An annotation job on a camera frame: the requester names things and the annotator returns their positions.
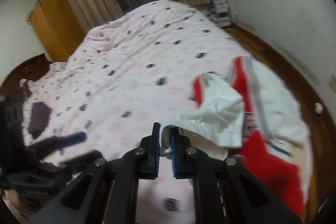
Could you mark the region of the pink cat print duvet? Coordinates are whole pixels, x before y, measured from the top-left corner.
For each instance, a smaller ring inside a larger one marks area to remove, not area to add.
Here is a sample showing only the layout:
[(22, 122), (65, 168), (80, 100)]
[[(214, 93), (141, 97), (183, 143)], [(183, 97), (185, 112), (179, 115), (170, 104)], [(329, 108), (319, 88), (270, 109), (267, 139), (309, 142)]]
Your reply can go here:
[(92, 28), (67, 61), (27, 82), (22, 131), (25, 143), (34, 144), (27, 130), (31, 110), (44, 102), (52, 112), (42, 140), (87, 135), (47, 162), (60, 165), (92, 150), (102, 157), (32, 223), (300, 223), (301, 215), (236, 155), (215, 159), (191, 143), (192, 178), (175, 178), (171, 154), (162, 156), (159, 148), (158, 177), (139, 178), (141, 140), (153, 124), (196, 109), (192, 80), (227, 75), (239, 56), (255, 59), (197, 9), (173, 1), (151, 2)]

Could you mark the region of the dark wooden headboard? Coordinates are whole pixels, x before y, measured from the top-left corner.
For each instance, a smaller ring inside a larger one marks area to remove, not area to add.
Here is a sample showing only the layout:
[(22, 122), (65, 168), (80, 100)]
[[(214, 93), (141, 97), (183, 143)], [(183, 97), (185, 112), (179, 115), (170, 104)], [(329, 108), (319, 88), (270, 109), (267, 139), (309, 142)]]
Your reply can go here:
[(1, 94), (16, 94), (23, 79), (36, 81), (44, 76), (52, 64), (45, 54), (32, 57), (18, 65), (1, 84)]

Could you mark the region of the red white jersey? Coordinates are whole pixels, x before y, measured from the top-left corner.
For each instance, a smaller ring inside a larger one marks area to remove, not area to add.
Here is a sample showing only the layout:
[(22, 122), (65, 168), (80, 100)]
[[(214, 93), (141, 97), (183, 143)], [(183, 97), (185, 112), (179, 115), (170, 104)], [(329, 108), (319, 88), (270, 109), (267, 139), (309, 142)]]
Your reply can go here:
[(170, 131), (178, 128), (210, 157), (240, 157), (277, 198), (303, 215), (313, 162), (310, 130), (282, 79), (260, 61), (239, 56), (227, 75), (200, 74), (191, 90), (197, 108), (163, 123), (161, 155), (171, 154)]

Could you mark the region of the wooden wardrobe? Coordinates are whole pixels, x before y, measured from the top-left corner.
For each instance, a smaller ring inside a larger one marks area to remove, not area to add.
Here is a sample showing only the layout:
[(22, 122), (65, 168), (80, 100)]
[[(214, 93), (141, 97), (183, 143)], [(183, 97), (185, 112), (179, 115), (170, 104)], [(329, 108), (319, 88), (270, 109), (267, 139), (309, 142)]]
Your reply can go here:
[(28, 19), (54, 62), (67, 61), (85, 37), (68, 0), (38, 0)]

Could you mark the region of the dark folded garment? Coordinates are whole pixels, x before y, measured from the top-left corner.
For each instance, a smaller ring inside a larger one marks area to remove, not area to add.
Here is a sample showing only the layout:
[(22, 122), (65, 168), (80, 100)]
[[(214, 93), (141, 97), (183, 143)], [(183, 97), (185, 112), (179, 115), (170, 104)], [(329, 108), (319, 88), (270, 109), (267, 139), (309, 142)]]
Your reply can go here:
[(44, 132), (49, 124), (52, 109), (44, 102), (35, 102), (31, 110), (31, 120), (27, 128), (33, 140)]

